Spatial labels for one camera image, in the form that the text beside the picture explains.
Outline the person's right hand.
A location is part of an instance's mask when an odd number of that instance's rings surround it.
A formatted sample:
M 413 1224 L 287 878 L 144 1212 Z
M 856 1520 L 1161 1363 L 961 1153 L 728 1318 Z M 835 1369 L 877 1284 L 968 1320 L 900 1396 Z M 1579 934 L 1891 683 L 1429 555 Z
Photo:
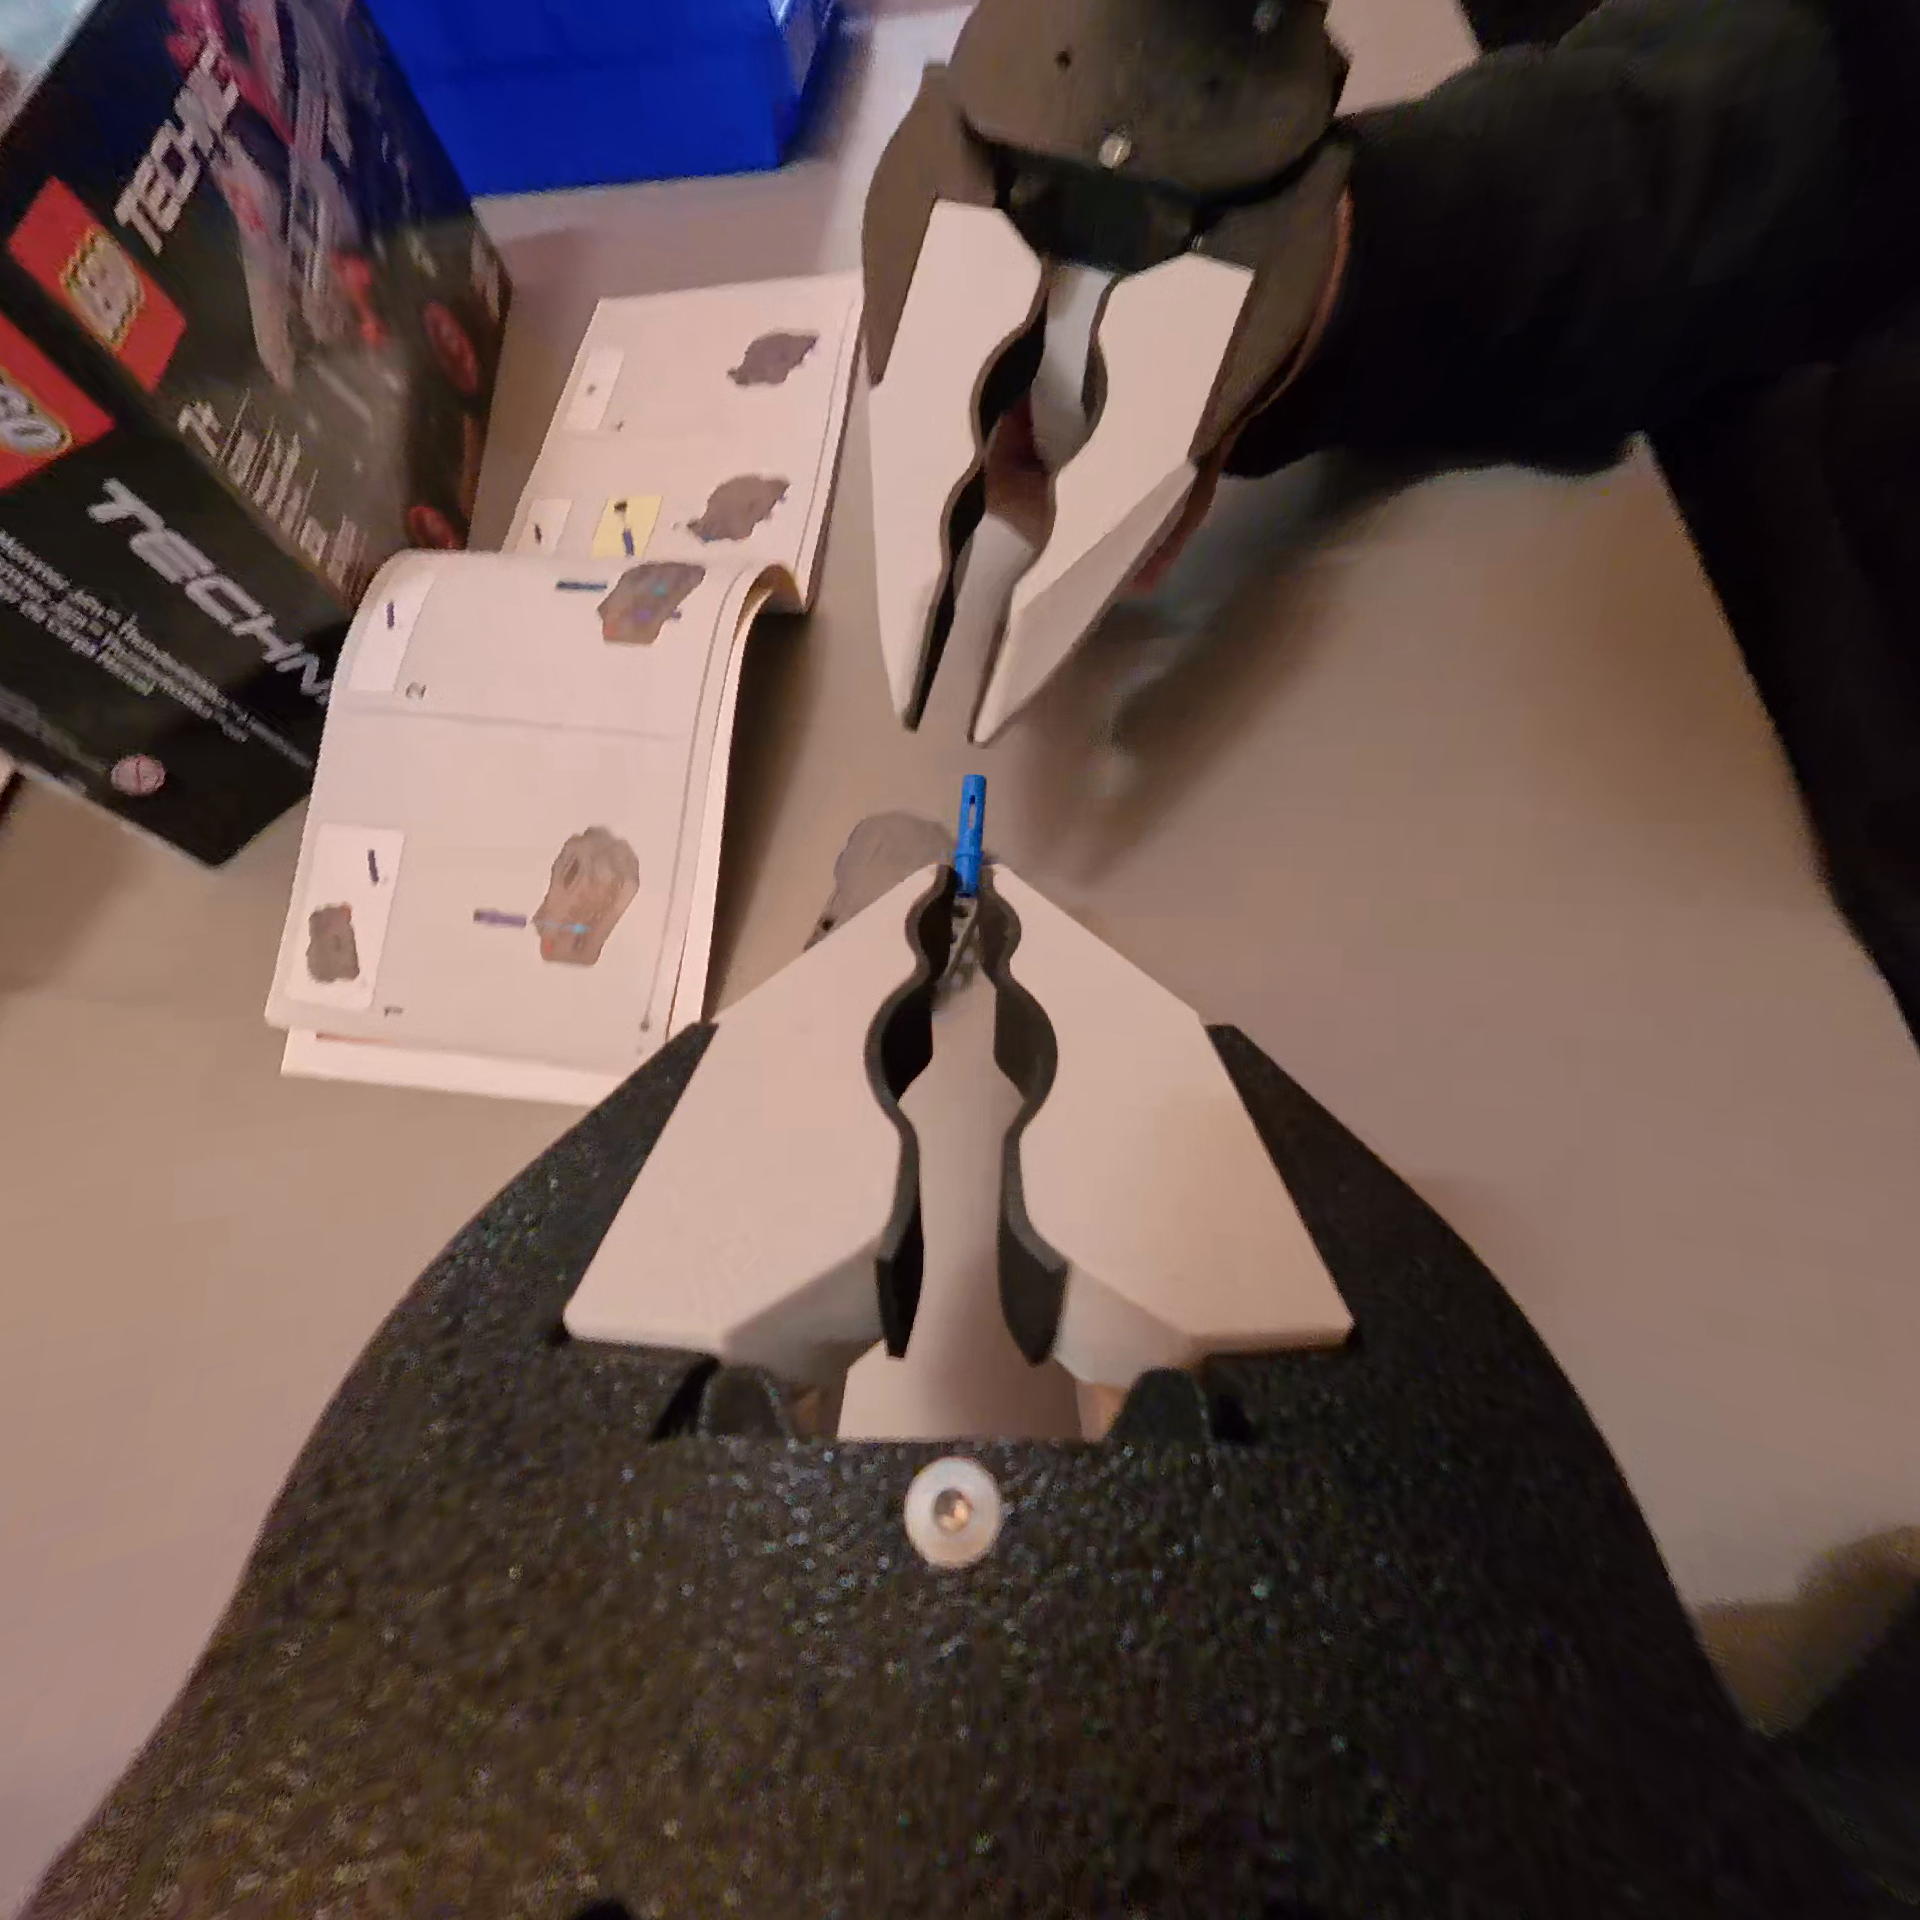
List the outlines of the person's right hand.
M 1090 421 L 1074 406 L 1040 409 L 1036 397 L 1020 399 L 992 430 L 984 470 L 988 515 L 1005 520 L 1036 553 L 1052 541 L 1059 468 L 1079 455 L 1088 436 Z M 1231 451 L 1233 441 L 1226 441 L 1201 462 L 1181 509 L 1168 520 L 1153 553 L 1138 563 L 1127 591 L 1153 591 L 1170 573 L 1215 504 Z

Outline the blue plastic bin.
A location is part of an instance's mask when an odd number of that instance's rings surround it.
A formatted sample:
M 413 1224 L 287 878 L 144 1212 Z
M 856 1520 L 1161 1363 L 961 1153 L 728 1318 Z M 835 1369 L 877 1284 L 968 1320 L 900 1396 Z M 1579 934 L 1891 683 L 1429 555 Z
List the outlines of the blue plastic bin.
M 370 1 L 475 198 L 775 171 L 837 1 Z

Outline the black toy set box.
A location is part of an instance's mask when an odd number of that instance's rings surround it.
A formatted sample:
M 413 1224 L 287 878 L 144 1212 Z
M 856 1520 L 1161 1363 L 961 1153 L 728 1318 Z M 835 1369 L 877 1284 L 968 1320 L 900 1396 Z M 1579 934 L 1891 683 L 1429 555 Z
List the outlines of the black toy set box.
M 509 297 L 364 4 L 4 4 L 4 759 L 211 869 L 295 807 Z

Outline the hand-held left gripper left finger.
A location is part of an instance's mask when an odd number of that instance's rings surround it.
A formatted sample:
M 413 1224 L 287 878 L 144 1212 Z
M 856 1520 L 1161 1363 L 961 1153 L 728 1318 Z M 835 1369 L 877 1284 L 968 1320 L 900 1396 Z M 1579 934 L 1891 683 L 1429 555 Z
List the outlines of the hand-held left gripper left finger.
M 728 1007 L 584 1283 L 581 1342 L 841 1379 L 924 1283 L 905 1089 L 932 1055 L 954 870 L 912 870 Z

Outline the grey toy motor block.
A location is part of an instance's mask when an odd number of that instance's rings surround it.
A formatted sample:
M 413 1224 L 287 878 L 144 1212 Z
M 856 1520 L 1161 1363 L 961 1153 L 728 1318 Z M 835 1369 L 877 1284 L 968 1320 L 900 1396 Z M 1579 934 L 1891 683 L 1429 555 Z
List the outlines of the grey toy motor block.
M 888 808 L 856 822 L 833 863 L 833 889 L 808 949 L 833 937 L 900 880 L 929 867 L 944 867 L 954 855 L 954 827 L 908 808 Z

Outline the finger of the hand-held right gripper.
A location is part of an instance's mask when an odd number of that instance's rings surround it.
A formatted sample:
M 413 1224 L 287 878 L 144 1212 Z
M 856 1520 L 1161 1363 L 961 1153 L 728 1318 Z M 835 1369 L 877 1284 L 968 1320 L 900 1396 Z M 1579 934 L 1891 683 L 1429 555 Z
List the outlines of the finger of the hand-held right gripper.
M 1031 377 L 1044 269 L 994 203 L 869 207 L 865 324 L 881 657 L 921 725 L 986 512 L 994 419 Z
M 1256 275 L 1161 263 L 1112 283 L 1088 363 L 1088 431 L 1050 476 L 1050 528 L 1013 588 L 969 736 L 989 745 L 1065 667 L 1161 545 L 1197 477 L 1193 441 Z

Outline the open instruction booklet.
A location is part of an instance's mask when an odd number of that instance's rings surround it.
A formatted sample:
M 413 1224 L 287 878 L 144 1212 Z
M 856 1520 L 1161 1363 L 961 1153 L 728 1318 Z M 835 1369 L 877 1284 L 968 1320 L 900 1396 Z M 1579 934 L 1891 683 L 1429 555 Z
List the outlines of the open instruction booklet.
M 330 697 L 289 1077 L 589 1105 L 704 1011 L 740 667 L 810 608 L 861 278 L 601 301 L 503 550 L 392 559 Z

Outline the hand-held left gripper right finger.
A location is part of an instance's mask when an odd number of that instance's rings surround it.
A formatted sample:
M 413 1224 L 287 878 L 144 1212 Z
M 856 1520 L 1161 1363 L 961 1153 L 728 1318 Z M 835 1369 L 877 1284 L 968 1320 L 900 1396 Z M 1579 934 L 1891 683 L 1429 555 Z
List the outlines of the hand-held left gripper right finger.
M 999 1310 L 1082 1385 L 1324 1350 L 1354 1313 L 1203 1016 L 1010 869 L 976 913 L 999 1156 Z

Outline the person's right forearm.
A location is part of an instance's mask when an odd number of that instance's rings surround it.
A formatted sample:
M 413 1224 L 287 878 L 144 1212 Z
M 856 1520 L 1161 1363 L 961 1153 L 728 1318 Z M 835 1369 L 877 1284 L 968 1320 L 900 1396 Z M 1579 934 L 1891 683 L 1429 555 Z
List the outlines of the person's right forearm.
M 1354 116 L 1348 244 L 1226 468 L 1607 467 L 1832 367 L 1916 421 L 1916 4 L 1601 4 Z

